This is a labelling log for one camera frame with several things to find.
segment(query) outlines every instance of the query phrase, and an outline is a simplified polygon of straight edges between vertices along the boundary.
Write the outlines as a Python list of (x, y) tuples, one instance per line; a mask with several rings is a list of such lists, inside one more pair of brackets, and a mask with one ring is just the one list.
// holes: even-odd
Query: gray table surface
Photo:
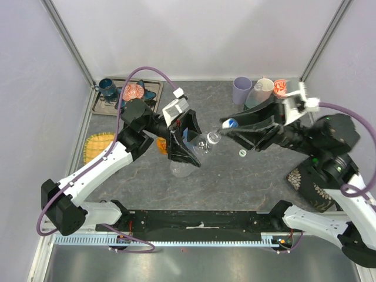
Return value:
[[(177, 84), (188, 96), (203, 132), (218, 126), (219, 118), (241, 111), (232, 103), (230, 81)], [(165, 83), (158, 112), (173, 98), (172, 88)], [(114, 116), (92, 115), (87, 137), (114, 132), (115, 120)], [(308, 116), (303, 122), (310, 124)], [(154, 142), (137, 161), (100, 185), (87, 201), (117, 199), (128, 209), (270, 210), (279, 200), (287, 200), (313, 210), (285, 178), (306, 158), (304, 155), (271, 146), (240, 157), (240, 149), (237, 143), (223, 137), (201, 169), (179, 179), (171, 174), (171, 161), (159, 153)]]

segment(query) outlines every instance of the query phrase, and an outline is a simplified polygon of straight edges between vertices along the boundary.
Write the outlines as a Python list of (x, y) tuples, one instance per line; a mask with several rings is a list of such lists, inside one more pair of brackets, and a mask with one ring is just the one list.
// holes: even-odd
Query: yellow mat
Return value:
[(97, 155), (103, 152), (112, 142), (115, 133), (102, 132), (87, 138), (83, 147), (83, 162), (89, 163)]

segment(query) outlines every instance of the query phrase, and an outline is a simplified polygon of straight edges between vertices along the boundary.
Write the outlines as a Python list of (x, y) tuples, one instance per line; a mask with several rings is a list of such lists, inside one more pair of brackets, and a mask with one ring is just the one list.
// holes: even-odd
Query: plastic bottle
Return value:
[(244, 103), (244, 110), (251, 109), (257, 106), (260, 102), (257, 101), (257, 97), (259, 95), (258, 92), (263, 90), (263, 84), (261, 82), (257, 82), (254, 88), (252, 88), (251, 92), (249, 92), (246, 102)]
[[(196, 136), (187, 144), (187, 147), (196, 155), (200, 163), (203, 164), (220, 139), (221, 136), (216, 131), (211, 131)], [(179, 178), (187, 177), (196, 169), (198, 167), (190, 163), (171, 162), (170, 165), (172, 174)]]

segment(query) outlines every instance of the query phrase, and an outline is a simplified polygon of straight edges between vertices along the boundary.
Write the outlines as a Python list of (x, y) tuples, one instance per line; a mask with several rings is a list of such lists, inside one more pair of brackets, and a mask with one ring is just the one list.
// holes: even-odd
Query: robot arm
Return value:
[[(271, 95), (257, 107), (221, 119), (223, 128), (219, 133), (248, 150), (266, 150), (271, 144), (277, 144), (308, 155), (309, 158), (298, 167), (300, 174), (304, 172), (307, 176), (304, 181), (310, 182), (306, 186), (326, 192), (342, 207), (351, 222), (331, 220), (281, 201), (270, 212), (275, 217), (275, 228), (287, 226), (307, 231), (340, 247), (352, 261), (374, 268), (376, 212), (370, 205), (374, 198), (369, 193), (366, 195), (368, 200), (349, 198), (340, 190), (344, 183), (358, 189), (365, 187), (358, 167), (348, 155), (358, 142), (359, 134), (351, 118), (343, 114), (324, 116), (312, 127), (303, 126), (299, 118), (318, 109), (318, 100), (311, 99), (314, 100), (306, 99), (299, 91), (283, 100)], [(230, 127), (229, 119), (236, 121), (232, 124), (237, 126)], [(298, 192), (309, 199), (310, 195), (304, 195), (304, 189)]]
[(50, 221), (64, 236), (74, 233), (84, 223), (114, 224), (122, 215), (126, 215), (126, 208), (116, 200), (108, 203), (84, 201), (108, 177), (147, 151), (153, 138), (145, 131), (166, 139), (169, 159), (201, 166), (197, 157), (184, 143), (184, 132), (187, 132), (187, 141), (201, 134), (196, 113), (188, 109), (184, 96), (180, 95), (168, 104), (163, 109), (163, 115), (154, 113), (140, 99), (131, 100), (121, 118), (124, 127), (110, 153), (108, 150), (112, 145), (77, 172), (57, 183), (49, 179), (42, 185), (42, 209), (57, 193), (65, 189), (46, 211)]

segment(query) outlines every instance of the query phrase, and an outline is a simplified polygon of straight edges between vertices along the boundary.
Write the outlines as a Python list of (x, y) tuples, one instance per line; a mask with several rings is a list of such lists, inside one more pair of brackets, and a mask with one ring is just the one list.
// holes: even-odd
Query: white cable tray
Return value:
[[(278, 247), (271, 235), (261, 235), (261, 241), (151, 241), (156, 247)], [(56, 245), (71, 246), (147, 246), (138, 242), (119, 242), (115, 234), (56, 235)]]

